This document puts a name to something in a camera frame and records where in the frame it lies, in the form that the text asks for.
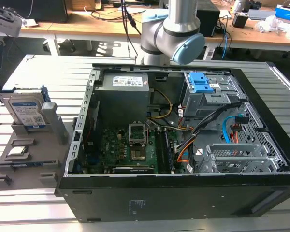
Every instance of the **hard drive label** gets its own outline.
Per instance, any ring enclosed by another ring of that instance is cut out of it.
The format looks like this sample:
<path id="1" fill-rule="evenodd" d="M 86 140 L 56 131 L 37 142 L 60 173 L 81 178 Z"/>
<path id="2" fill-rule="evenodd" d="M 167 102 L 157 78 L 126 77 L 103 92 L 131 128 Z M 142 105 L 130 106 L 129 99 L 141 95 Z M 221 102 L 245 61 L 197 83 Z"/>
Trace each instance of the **hard drive label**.
<path id="1" fill-rule="evenodd" d="M 46 125 L 35 102 L 13 102 L 12 106 L 24 126 L 39 128 Z"/>

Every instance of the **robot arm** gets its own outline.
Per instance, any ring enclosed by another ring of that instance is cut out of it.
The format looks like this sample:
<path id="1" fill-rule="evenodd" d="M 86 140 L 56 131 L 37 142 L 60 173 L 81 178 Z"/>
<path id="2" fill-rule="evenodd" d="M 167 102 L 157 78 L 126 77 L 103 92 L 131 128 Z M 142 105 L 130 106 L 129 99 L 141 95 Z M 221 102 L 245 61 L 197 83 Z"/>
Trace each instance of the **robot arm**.
<path id="1" fill-rule="evenodd" d="M 169 0 L 169 9 L 143 13 L 141 57 L 137 63 L 165 65 L 170 58 L 178 64 L 192 62 L 203 50 L 205 39 L 199 33 L 197 0 Z"/>

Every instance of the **yellow wire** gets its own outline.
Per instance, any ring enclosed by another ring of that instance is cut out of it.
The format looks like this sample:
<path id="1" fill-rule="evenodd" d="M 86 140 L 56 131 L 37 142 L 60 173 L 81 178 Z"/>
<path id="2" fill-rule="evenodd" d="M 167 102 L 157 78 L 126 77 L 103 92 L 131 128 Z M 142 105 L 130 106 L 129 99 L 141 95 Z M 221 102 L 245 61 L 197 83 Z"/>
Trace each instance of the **yellow wire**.
<path id="1" fill-rule="evenodd" d="M 165 99 L 169 102 L 170 109 L 169 109 L 169 112 L 168 112 L 167 114 L 165 114 L 165 115 L 154 116 L 154 117 L 148 117 L 148 118 L 150 118 L 150 119 L 159 119 L 159 118 L 164 118 L 164 117 L 169 116 L 169 115 L 171 114 L 171 112 L 172 112 L 172 103 L 171 103 L 170 99 L 169 99 L 169 98 L 168 98 L 164 93 L 162 93 L 160 90 L 158 90 L 158 89 L 154 89 L 154 91 L 159 92 L 162 96 L 165 97 Z"/>

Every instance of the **blue box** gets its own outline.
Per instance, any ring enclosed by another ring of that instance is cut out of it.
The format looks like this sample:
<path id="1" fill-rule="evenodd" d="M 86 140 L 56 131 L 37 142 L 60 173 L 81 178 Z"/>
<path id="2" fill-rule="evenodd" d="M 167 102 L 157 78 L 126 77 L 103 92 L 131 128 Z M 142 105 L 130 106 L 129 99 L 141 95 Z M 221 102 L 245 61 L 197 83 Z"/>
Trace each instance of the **blue box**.
<path id="1" fill-rule="evenodd" d="M 290 20 L 290 8 L 284 7 L 282 5 L 277 5 L 275 11 L 277 18 Z"/>

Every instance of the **sticker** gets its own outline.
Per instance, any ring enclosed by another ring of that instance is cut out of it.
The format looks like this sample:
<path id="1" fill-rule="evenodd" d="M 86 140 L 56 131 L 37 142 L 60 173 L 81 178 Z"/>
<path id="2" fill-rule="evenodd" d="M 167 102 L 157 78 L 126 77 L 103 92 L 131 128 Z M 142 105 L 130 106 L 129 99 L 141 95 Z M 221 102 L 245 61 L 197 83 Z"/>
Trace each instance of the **sticker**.
<path id="1" fill-rule="evenodd" d="M 146 206 L 146 200 L 130 200 L 128 203 L 128 211 L 130 215 L 140 213 Z"/>
<path id="2" fill-rule="evenodd" d="M 209 84 L 211 88 L 220 88 L 219 84 Z"/>
<path id="3" fill-rule="evenodd" d="M 203 154 L 203 149 L 200 148 L 197 150 L 197 152 L 195 153 L 197 156 L 202 155 Z"/>
<path id="4" fill-rule="evenodd" d="M 187 164 L 187 170 L 188 170 L 190 173 L 192 173 L 193 168 L 190 166 L 190 164 Z"/>
<path id="5" fill-rule="evenodd" d="M 38 105 L 35 102 L 13 102 L 14 112 L 24 126 L 40 128 L 46 125 L 42 115 L 38 113 Z"/>
<path id="6" fill-rule="evenodd" d="M 143 86 L 143 79 L 141 76 L 115 76 L 113 78 L 113 86 Z"/>

